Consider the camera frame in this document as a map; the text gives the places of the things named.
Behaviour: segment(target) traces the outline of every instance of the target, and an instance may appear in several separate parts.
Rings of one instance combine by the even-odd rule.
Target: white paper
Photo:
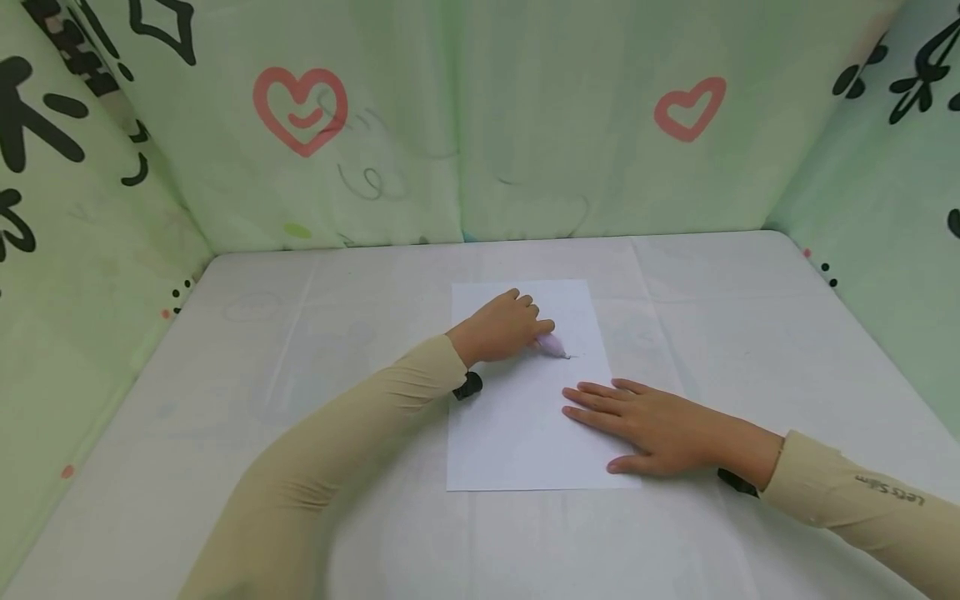
[[[474,367],[483,391],[451,400],[446,455],[449,492],[637,488],[639,479],[607,473],[607,463],[633,450],[629,444],[574,422],[561,413],[569,404],[563,387],[578,381],[610,384],[610,365],[581,279],[456,283],[453,322],[459,323],[498,294],[517,288],[530,294],[540,317],[553,319],[554,334],[569,360],[524,352],[517,359]]]

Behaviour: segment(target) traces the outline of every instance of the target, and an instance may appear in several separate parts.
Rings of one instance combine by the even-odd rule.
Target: arm sleeve
[[[960,598],[960,506],[791,431],[764,502],[859,548],[927,597]]]
[[[233,490],[180,599],[312,597],[320,513],[381,442],[466,373],[450,340],[431,338],[280,436]]]

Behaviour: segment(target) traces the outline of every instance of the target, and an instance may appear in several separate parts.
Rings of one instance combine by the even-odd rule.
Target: heart drawing
[[[678,123],[667,112],[670,110],[670,107],[693,108],[697,106],[697,103],[700,102],[700,99],[703,98],[706,93],[710,94],[710,101],[700,114],[700,118],[693,124],[693,127],[687,127],[686,125]],[[660,98],[660,101],[657,102],[657,107],[654,108],[654,121],[656,121],[663,132],[670,137],[679,139],[682,142],[692,142],[700,137],[700,134],[704,132],[707,125],[709,125],[713,117],[716,116],[717,110],[720,109],[720,105],[723,104],[723,98],[726,95],[727,80],[722,77],[707,77],[694,85],[690,91],[678,89],[664,94],[664,96]]]
[[[310,90],[318,84],[329,85],[333,90],[336,99],[337,108],[333,113],[333,118],[327,123],[326,127],[313,136],[310,141],[304,143],[297,140],[292,133],[276,118],[276,115],[270,110],[267,103],[267,91],[273,84],[281,84],[287,88],[294,102],[299,105],[304,104],[310,95]],[[347,91],[344,89],[340,78],[326,69],[310,69],[303,74],[303,77],[297,79],[290,71],[272,66],[260,73],[253,84],[253,106],[256,108],[256,114],[260,120],[267,126],[267,129],[276,136],[281,142],[287,145],[300,156],[307,158],[320,150],[326,142],[344,128],[347,122]],[[306,129],[316,125],[324,116],[324,110],[320,107],[315,108],[305,117],[298,117],[293,112],[287,115],[287,121],[297,129]]]

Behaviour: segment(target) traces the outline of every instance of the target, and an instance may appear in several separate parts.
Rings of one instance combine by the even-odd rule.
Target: white tablecloth
[[[4,598],[174,597],[256,454],[446,330],[451,282],[548,278],[588,281],[615,374],[679,381],[960,500],[958,444],[779,234],[233,254],[210,265]],[[650,309],[663,364],[637,358],[651,340],[632,319]],[[324,597],[915,595],[712,473],[634,491],[446,492],[445,430],[438,402],[338,499]]]

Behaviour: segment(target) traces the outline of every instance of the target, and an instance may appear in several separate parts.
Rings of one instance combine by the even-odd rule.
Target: black chinese character
[[[23,57],[0,60],[0,153],[11,171],[23,173],[27,153],[23,131],[30,130],[65,158],[82,162],[84,149],[42,114],[23,102],[17,89],[34,73]],[[89,114],[84,103],[59,94],[44,94],[43,104],[60,114],[82,119]]]
[[[7,229],[6,224],[0,221],[0,262],[7,259],[5,240],[21,252],[36,250],[36,238],[30,226],[13,212],[13,207],[20,204],[21,200],[20,192],[15,189],[0,191],[0,219],[7,220],[16,228],[16,235],[14,235],[13,231]]]
[[[147,158],[143,155],[142,152],[136,153],[137,158],[140,159],[140,170],[137,171],[136,175],[133,177],[122,177],[120,182],[126,185],[127,187],[134,187],[143,183],[144,179],[147,178],[147,175],[150,173],[150,163],[147,162]]]
[[[184,62],[193,66],[197,56],[193,52],[193,6],[181,0],[156,0],[177,15],[177,37],[173,37],[155,25],[143,22],[143,0],[130,0],[130,28],[142,36],[159,39],[173,48]]]
[[[883,34],[876,42],[876,46],[874,46],[870,56],[867,58],[867,62],[864,63],[862,67],[858,64],[852,64],[844,69],[844,72],[840,74],[840,77],[838,77],[837,81],[833,84],[834,96],[839,96],[846,91],[846,98],[848,100],[854,100],[862,96],[863,92],[867,91],[867,86],[863,83],[863,79],[861,79],[863,72],[867,70],[868,66],[879,64],[883,62],[883,59],[887,58],[887,53],[890,49],[883,44],[883,39],[886,36],[886,34]]]
[[[60,3],[57,0],[26,0],[23,6],[37,26],[60,50],[60,56],[70,72],[81,76],[93,95],[100,97],[120,89],[97,53],[81,48],[89,40],[89,35],[76,18],[60,17],[62,29],[58,32],[51,31],[47,19],[60,16]]]
[[[930,107],[933,106],[932,84],[939,82],[950,72],[950,67],[944,65],[944,61],[947,60],[950,51],[953,50],[953,44],[956,43],[958,36],[960,36],[960,18],[947,25],[942,32],[934,36],[920,49],[913,59],[914,68],[917,71],[915,76],[896,80],[890,84],[891,92],[902,94],[902,98],[897,102],[893,112],[890,113],[890,125],[897,125],[914,105],[919,104],[920,112],[930,110]],[[943,47],[942,52],[936,58],[936,61],[931,62],[933,53],[941,47]]]
[[[80,6],[80,11],[84,14],[84,17],[86,17],[86,22],[90,24],[90,27],[93,29],[93,33],[100,38],[101,45],[117,61],[117,70],[120,71],[120,74],[124,76],[124,79],[126,79],[128,82],[132,82],[133,72],[126,64],[120,62],[120,53],[117,52],[117,47],[113,45],[113,40],[111,40],[110,36],[107,35],[107,30],[104,29],[104,25],[97,17],[97,13],[90,8],[90,5],[86,3],[86,0],[77,0],[77,5]],[[78,23],[80,22],[80,19],[77,18],[77,15],[73,11],[70,11],[70,15],[75,21]]]
[[[140,119],[136,119],[136,133],[129,135],[128,137],[134,144],[142,144],[150,139],[150,134],[147,132],[147,127],[143,124],[143,122],[140,121]],[[147,175],[150,174],[150,163],[147,162],[147,158],[142,152],[138,152],[136,155],[140,161],[140,170],[137,171],[136,175],[133,177],[120,178],[120,182],[127,187],[134,187],[135,185],[143,183],[143,181],[147,178]]]

